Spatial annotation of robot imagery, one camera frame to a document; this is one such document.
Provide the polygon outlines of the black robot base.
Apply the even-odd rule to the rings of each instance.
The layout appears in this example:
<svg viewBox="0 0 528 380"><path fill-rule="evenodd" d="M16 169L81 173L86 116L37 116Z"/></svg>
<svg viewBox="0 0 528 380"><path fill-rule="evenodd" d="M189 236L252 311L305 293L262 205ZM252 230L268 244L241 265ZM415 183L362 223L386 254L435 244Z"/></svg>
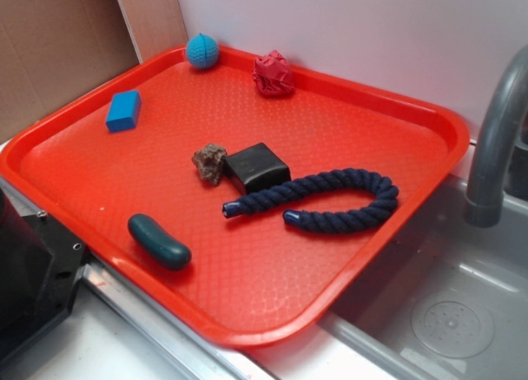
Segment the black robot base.
<svg viewBox="0 0 528 380"><path fill-rule="evenodd" d="M2 365L70 315L86 257L59 220L22 216L1 193Z"/></svg>

